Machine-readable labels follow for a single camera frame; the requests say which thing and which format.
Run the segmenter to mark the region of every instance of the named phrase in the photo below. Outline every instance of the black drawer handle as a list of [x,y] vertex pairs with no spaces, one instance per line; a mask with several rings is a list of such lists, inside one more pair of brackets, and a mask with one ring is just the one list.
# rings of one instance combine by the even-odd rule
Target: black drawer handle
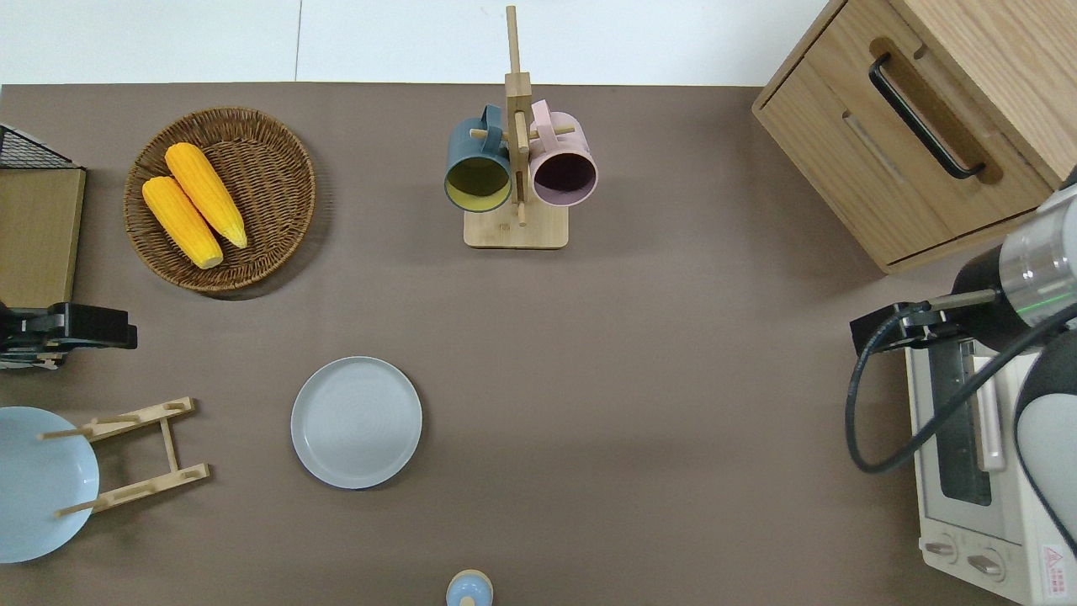
[[901,95],[896,88],[886,80],[886,76],[882,73],[882,66],[887,60],[890,60],[890,53],[883,53],[881,57],[876,59],[876,62],[871,64],[871,70],[868,72],[868,79],[871,80],[871,84],[875,85],[882,98],[886,99],[890,107],[894,108],[897,115],[905,122],[905,125],[912,130],[912,133],[920,139],[920,142],[927,147],[927,151],[938,160],[939,165],[943,170],[947,171],[954,179],[968,179],[983,170],[984,164],[981,161],[971,168],[965,168],[957,164],[950,152],[942,146],[935,133],[931,131],[924,121],[920,119],[917,112],[912,111],[909,103],[901,98]]

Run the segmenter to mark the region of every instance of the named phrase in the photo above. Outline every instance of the yellow corn cob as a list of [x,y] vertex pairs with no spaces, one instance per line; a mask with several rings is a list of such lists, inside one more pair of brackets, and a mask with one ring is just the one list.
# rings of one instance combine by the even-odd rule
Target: yellow corn cob
[[142,183],[142,198],[176,245],[202,269],[221,264],[221,244],[201,214],[171,177],[154,177]]
[[165,152],[165,163],[206,222],[232,243],[247,248],[243,217],[206,154],[191,143],[174,143]]

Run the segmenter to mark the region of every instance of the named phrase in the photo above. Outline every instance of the dark blue mug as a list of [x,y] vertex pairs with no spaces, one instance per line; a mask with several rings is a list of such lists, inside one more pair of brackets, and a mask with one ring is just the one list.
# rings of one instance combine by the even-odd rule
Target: dark blue mug
[[[472,136],[473,129],[486,136]],[[508,199],[512,169],[503,132],[501,108],[491,104],[481,117],[468,117],[452,129],[445,170],[445,194],[452,203],[468,212],[487,212]]]

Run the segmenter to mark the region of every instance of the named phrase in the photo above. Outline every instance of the mug handle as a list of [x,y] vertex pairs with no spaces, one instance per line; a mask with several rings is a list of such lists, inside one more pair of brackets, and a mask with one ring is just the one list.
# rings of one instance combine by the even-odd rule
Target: mug handle
[[549,114],[549,104],[546,99],[531,103],[531,112],[535,116],[535,130],[538,131],[538,140],[545,153],[557,149],[557,135],[554,132],[554,118]]
[[486,130],[486,140],[482,141],[482,153],[495,155],[501,146],[501,138],[504,130],[501,129],[501,108],[487,104],[482,110],[482,128]]

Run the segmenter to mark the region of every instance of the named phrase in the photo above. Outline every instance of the mug rack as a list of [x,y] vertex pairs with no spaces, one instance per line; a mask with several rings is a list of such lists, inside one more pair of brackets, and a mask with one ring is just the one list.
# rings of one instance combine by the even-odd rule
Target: mug rack
[[[508,141],[512,170],[512,203],[488,212],[464,212],[464,242],[472,248],[557,249],[569,243],[569,209],[536,199],[528,167],[531,139],[538,133],[528,130],[534,116],[531,111],[531,74],[520,70],[519,38],[516,31],[516,6],[506,9],[508,20],[508,59],[505,74],[506,122],[503,137]],[[568,126],[557,133],[570,132]],[[471,135],[485,138],[486,131]]]

